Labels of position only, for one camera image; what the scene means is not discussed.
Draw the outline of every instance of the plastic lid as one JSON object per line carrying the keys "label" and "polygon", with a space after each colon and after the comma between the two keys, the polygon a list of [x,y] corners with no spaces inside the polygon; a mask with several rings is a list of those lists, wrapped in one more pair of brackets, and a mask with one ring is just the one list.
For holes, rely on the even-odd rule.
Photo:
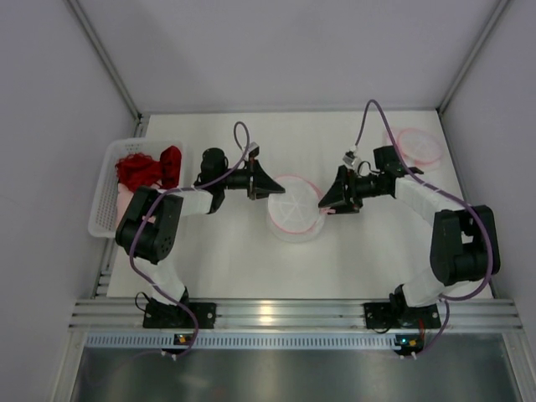
{"label": "plastic lid", "polygon": [[286,192],[268,198],[268,214],[274,225],[292,235],[313,229],[321,217],[318,189],[298,176],[280,176],[276,181]]}
{"label": "plastic lid", "polygon": [[433,163],[443,155],[440,143],[426,131],[408,128],[399,134],[397,142],[404,155],[419,163]]}

